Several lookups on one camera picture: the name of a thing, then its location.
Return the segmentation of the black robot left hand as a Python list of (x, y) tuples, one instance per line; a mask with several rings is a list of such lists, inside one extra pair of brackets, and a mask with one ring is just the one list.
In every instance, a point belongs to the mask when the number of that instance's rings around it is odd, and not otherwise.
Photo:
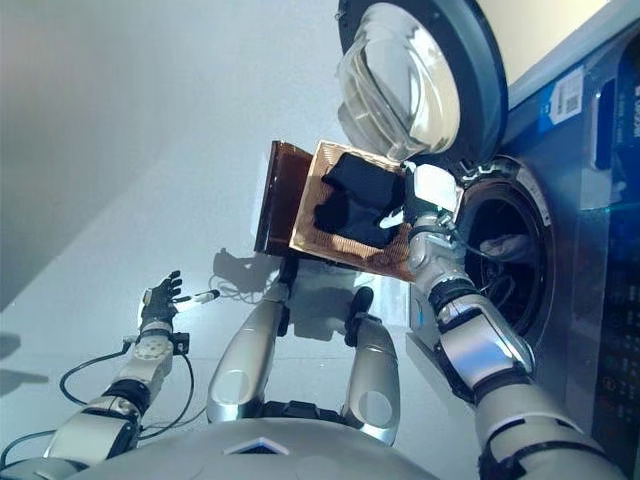
[(169, 273), (158, 285), (147, 288), (138, 308), (138, 329), (142, 333), (150, 324), (173, 325), (174, 317), (218, 299), (218, 289), (195, 294), (182, 294), (181, 271)]

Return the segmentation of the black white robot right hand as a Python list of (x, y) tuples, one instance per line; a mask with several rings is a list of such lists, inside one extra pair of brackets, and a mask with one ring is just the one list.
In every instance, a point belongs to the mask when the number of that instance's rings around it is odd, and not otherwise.
[(454, 219), (459, 210), (461, 188), (447, 170), (431, 164), (417, 165), (411, 161), (402, 164), (404, 172), (404, 201), (383, 217), (378, 226), (390, 229), (401, 223), (414, 225), (425, 215), (436, 219), (448, 215)]

